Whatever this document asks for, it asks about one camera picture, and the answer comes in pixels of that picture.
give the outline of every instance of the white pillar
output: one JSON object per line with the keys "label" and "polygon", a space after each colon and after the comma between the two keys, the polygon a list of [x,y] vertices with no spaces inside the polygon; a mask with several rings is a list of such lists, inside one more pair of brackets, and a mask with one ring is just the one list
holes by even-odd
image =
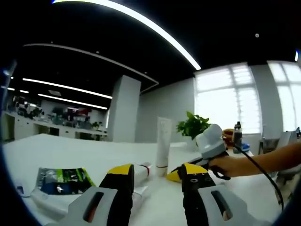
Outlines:
{"label": "white pillar", "polygon": [[135,142],[135,128],[141,82],[123,75],[113,90],[108,124],[108,140]]}
{"label": "white pillar", "polygon": [[280,138],[283,132],[282,110],[277,86],[269,65],[250,66],[261,105],[262,125],[267,139]]}

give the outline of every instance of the window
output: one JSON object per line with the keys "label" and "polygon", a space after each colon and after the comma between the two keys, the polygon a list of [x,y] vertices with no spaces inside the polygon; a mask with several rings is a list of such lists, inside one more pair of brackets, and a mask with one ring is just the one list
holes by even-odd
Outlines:
{"label": "window", "polygon": [[283,131],[294,131],[301,126],[301,69],[295,63],[268,63],[279,93]]}
{"label": "window", "polygon": [[246,64],[196,74],[195,114],[210,118],[222,129],[240,121],[243,133],[261,132],[259,100]]}

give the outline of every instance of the bottle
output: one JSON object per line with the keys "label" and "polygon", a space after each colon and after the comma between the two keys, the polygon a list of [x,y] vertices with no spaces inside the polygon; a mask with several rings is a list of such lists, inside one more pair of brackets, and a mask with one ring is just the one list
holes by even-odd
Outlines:
{"label": "bottle", "polygon": [[235,154],[240,153],[240,151],[234,147],[237,146],[241,149],[241,145],[242,145],[242,129],[239,121],[234,126],[232,142],[233,142],[233,153]]}

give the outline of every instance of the white table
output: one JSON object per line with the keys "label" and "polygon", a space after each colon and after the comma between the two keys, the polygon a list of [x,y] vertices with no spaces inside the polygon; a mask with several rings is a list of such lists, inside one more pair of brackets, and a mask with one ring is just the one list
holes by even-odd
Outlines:
{"label": "white table", "polygon": [[60,137],[76,138],[78,133],[88,133],[93,135],[107,136],[107,133],[101,131],[96,131],[91,129],[72,128],[63,125],[55,125],[51,122],[35,121],[17,115],[16,113],[5,112],[5,114],[7,116],[14,117],[15,119],[15,125],[14,125],[15,140],[19,140],[22,138],[39,134],[40,126],[59,129]]}
{"label": "white table", "polygon": [[[85,167],[94,183],[100,184],[112,167],[129,162],[154,162],[155,156],[156,144],[96,142],[46,134],[14,141],[4,146],[4,157],[12,180],[25,178],[30,189],[35,187],[39,167],[65,169]],[[172,170],[196,157],[199,157],[199,153],[187,151],[180,145],[172,145],[168,168]],[[209,174],[217,184],[224,183],[228,189],[242,198],[247,203],[249,213],[257,219],[272,222],[280,213],[274,189],[264,175],[222,181],[212,172]],[[150,187],[150,198],[131,218],[130,225],[187,225],[180,183],[151,176],[145,184]],[[77,197],[78,195],[55,196],[66,206]],[[54,219],[38,209],[30,198],[24,198],[24,202],[41,224],[54,222]]]}

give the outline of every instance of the table surface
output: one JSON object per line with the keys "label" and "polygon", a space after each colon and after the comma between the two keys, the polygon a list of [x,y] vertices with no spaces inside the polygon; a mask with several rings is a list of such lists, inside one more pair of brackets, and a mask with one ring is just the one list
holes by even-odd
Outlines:
{"label": "table surface", "polygon": [[41,126],[52,127],[52,128],[57,128],[57,129],[69,129],[69,130],[74,130],[75,132],[78,132],[78,133],[88,133],[88,134],[105,135],[105,136],[107,135],[107,133],[97,131],[97,130],[73,128],[73,127],[68,127],[68,126],[63,126],[63,125],[55,125],[51,122],[31,120],[31,119],[25,118],[21,115],[17,115],[16,113],[9,113],[9,112],[5,112],[5,113],[9,116],[19,117],[19,118],[22,118],[24,120],[28,120],[28,121],[30,121],[34,124],[41,125]]}
{"label": "table surface", "polygon": [[[112,167],[126,163],[154,162],[156,147],[156,144],[99,142],[40,134],[4,145],[4,157],[12,181],[26,179],[28,188],[32,190],[39,167],[84,167],[97,185]],[[188,151],[182,144],[172,144],[168,169],[171,171],[199,156],[198,152]],[[138,213],[131,217],[130,225],[187,225],[182,207],[181,184],[159,178],[155,176],[154,168],[152,170],[150,178],[143,184],[149,186],[150,197],[145,200]],[[273,222],[280,213],[274,188],[264,175],[223,181],[216,178],[211,171],[209,174],[216,184],[223,183],[242,198],[247,203],[248,212],[257,219]],[[67,207],[78,195],[54,197]],[[37,208],[31,198],[23,198],[23,201],[41,224],[55,222]]]}

